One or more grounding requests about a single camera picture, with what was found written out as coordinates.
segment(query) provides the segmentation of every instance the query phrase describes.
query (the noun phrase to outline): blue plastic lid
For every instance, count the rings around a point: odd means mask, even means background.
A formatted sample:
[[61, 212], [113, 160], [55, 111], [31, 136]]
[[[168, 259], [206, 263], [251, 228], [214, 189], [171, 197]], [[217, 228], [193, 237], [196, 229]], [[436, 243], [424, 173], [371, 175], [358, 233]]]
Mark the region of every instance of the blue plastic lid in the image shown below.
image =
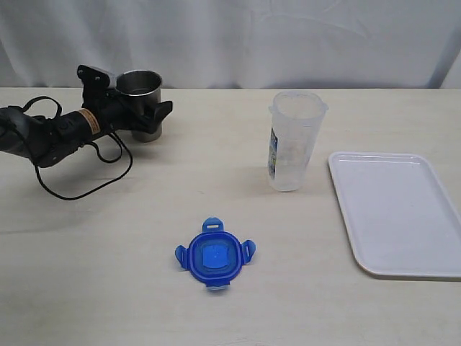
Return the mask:
[[251, 240], [240, 244], [234, 235], [224, 232], [219, 218], [208, 218], [202, 233], [193, 238], [189, 248], [179, 245], [175, 255], [181, 266], [208, 288], [222, 288], [251, 261], [255, 251], [256, 245]]

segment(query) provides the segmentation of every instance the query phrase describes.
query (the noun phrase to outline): stainless steel cup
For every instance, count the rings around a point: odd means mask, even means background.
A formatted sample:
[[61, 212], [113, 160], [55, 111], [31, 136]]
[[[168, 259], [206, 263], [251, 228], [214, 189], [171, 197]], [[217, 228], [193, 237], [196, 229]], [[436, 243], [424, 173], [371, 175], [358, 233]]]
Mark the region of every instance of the stainless steel cup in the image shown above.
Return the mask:
[[[152, 109], [161, 102], [160, 75], [148, 70], [134, 70], [120, 74], [115, 87], [120, 93], [129, 96], [128, 100], [135, 110], [144, 115], [146, 107]], [[151, 142], [161, 136], [161, 124], [155, 133], [131, 131], [133, 138], [140, 142]]]

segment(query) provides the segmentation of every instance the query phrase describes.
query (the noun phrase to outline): white plastic tray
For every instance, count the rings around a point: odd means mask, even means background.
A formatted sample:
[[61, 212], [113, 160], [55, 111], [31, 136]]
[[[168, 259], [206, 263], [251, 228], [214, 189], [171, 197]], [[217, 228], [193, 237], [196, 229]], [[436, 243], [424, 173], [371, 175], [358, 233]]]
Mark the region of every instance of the white plastic tray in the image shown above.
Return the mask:
[[356, 261], [373, 275], [461, 278], [461, 219], [423, 157], [328, 160]]

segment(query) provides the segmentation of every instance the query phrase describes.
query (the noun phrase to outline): light wood surface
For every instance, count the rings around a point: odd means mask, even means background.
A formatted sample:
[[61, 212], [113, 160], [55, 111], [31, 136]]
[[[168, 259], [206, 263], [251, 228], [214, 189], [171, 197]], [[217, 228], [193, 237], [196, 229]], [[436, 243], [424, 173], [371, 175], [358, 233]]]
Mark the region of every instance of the light wood surface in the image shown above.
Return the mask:
[[[77, 202], [48, 195], [27, 160], [0, 153], [0, 345], [459, 345], [461, 283], [376, 280], [357, 267], [327, 158], [420, 154], [459, 210], [461, 91], [315, 92], [330, 110], [297, 192], [267, 184], [274, 90], [164, 90], [174, 112], [162, 137], [124, 136], [133, 170]], [[40, 94], [65, 112], [81, 105], [80, 89], [0, 89], [0, 105]], [[43, 175], [72, 195], [126, 164], [101, 164], [88, 147]], [[257, 245], [221, 294], [174, 258], [208, 216]]]

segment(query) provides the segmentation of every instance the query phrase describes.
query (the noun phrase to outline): clear plastic container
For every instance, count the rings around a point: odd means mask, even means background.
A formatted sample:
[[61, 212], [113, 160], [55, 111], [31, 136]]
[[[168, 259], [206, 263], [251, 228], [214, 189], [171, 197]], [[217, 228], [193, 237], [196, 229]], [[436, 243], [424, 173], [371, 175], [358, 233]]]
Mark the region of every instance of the clear plastic container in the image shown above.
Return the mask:
[[277, 191], [303, 186], [328, 106], [311, 92], [280, 92], [269, 107], [272, 131], [269, 142], [269, 183]]

